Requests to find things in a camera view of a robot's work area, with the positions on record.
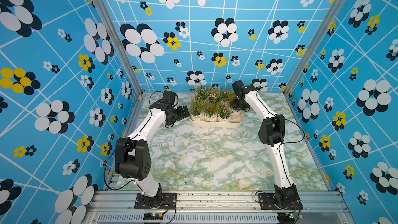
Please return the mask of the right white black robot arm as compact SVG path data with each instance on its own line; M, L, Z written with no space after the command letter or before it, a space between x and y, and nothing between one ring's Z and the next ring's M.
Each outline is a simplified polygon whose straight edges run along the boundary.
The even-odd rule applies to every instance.
M277 114L260 98L259 89L254 85L245 86L242 81L232 84L236 100L234 108L248 110L252 108L262 121L258 136L265 145L274 170L275 205L286 209L295 204L302 209L301 199L290 175L284 152L285 123L284 115Z

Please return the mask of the pink potted gypsophila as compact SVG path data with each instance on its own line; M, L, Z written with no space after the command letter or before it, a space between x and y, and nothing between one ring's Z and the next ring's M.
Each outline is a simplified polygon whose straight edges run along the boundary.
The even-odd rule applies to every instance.
M209 103L220 103L225 99L226 91L221 88L209 87L206 90L207 100Z

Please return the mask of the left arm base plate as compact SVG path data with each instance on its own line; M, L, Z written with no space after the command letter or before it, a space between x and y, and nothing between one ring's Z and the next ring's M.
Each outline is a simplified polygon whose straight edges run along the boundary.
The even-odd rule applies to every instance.
M162 193L155 197L144 196L141 193L136 195L134 209L139 210L167 210L175 209L177 193Z

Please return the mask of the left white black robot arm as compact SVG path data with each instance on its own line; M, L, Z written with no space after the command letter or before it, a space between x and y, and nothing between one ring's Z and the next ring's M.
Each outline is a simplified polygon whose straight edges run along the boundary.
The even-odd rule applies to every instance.
M187 106L175 107L166 100L158 100L150 106L137 129L116 143L115 172L133 182L140 190L143 202L150 207L162 204L162 187L150 172L149 142L161 125L172 127L176 121L189 116Z

